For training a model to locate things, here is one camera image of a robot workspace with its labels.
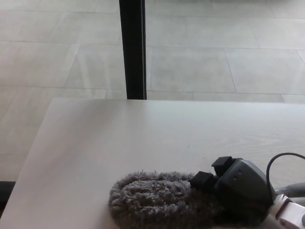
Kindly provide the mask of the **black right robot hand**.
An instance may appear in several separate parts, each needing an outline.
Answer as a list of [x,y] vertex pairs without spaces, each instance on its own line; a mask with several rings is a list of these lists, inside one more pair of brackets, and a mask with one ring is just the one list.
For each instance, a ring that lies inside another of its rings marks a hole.
[[189,180],[191,188],[210,194],[222,208],[216,217],[226,223],[259,225],[273,204],[273,188],[266,175],[252,162],[231,156],[219,157],[212,167],[215,174],[199,171]]

